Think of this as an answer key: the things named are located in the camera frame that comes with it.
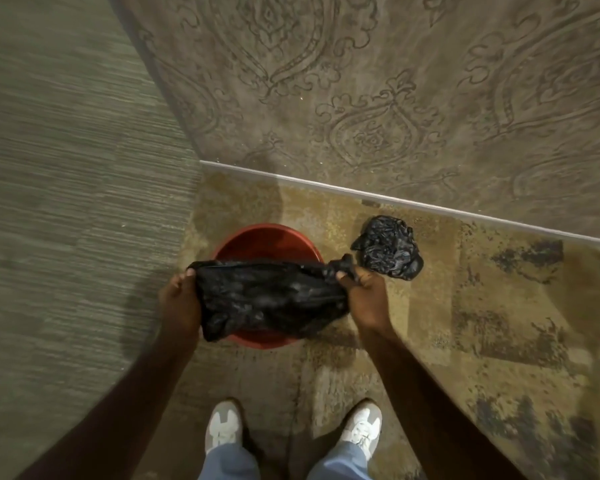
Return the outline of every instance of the pant leg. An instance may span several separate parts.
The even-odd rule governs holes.
[[[260,480],[258,462],[242,445],[228,443],[213,448],[198,480]]]
[[[370,480],[362,449],[341,441],[309,472],[307,480]]]

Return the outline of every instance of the person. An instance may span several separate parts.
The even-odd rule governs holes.
[[[356,268],[360,282],[341,273],[360,341],[375,364],[395,414],[429,480],[523,479],[524,476],[448,398],[394,330],[384,278]],[[162,325],[152,347],[112,391],[20,480],[128,479],[155,431],[169,396],[196,348],[200,303],[192,269],[159,292]],[[340,441],[308,480],[368,479],[367,462],[381,433],[382,412],[370,400],[353,411]],[[259,478],[242,446],[239,405],[223,401],[212,412],[200,480]]]

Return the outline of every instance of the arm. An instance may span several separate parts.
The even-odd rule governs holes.
[[[382,276],[357,268],[360,285],[339,276],[362,345],[429,480],[524,476],[449,399],[393,329]]]
[[[19,480],[131,478],[196,348],[200,304],[192,271],[160,290],[162,327],[152,348]]]

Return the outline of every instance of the sneaker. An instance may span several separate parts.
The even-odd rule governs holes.
[[[365,399],[353,410],[340,441],[358,445],[369,461],[378,446],[381,428],[382,411],[371,399]]]
[[[233,399],[218,403],[211,412],[205,437],[205,452],[228,443],[242,444],[242,415],[240,406]]]

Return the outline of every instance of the white trim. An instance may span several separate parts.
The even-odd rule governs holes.
[[[405,200],[405,199],[401,199],[398,197],[389,197],[387,195],[374,194],[371,192],[364,192],[362,190],[353,190],[353,189],[348,189],[346,187],[337,187],[336,185],[322,184],[320,182],[314,182],[312,180],[304,180],[302,178],[296,178],[296,177],[287,177],[285,175],[278,175],[276,173],[270,173],[268,171],[252,170],[250,168],[243,168],[243,167],[234,166],[234,165],[227,165],[226,163],[210,162],[210,161],[205,161],[205,160],[201,160],[200,163],[203,166],[209,166],[209,167],[217,168],[220,170],[236,171],[236,172],[244,173],[244,174],[251,175],[254,177],[273,178],[275,180],[282,181],[282,182],[288,182],[288,183],[294,184],[294,185],[301,185],[304,187],[311,187],[314,189],[320,189],[320,190],[324,190],[327,192],[349,195],[349,196],[352,196],[355,198],[362,198],[365,200],[373,200],[373,201],[379,202],[379,203],[390,203],[390,204],[394,204],[394,205],[400,205],[403,207],[410,207],[412,209],[426,210],[428,212],[434,212],[436,214],[444,214],[447,216],[455,217],[457,219],[462,219],[462,220],[471,219],[471,220],[478,220],[478,221],[488,221],[491,223],[515,227],[515,228],[526,230],[526,231],[538,232],[538,233],[542,233],[542,234],[549,234],[549,235],[552,235],[555,237],[559,237],[561,239],[577,239],[577,240],[581,240],[581,241],[588,241],[588,242],[600,244],[599,237],[574,234],[572,232],[565,232],[565,231],[561,231],[561,230],[557,230],[557,229],[547,229],[545,227],[533,226],[531,224],[523,224],[522,222],[515,222],[515,221],[508,221],[506,219],[500,219],[499,217],[483,216],[481,214],[474,214],[472,212],[466,212],[464,210],[449,209],[447,207],[440,207],[439,205],[432,205],[430,203],[422,203],[422,202],[416,202],[416,201],[412,201],[412,200]]]

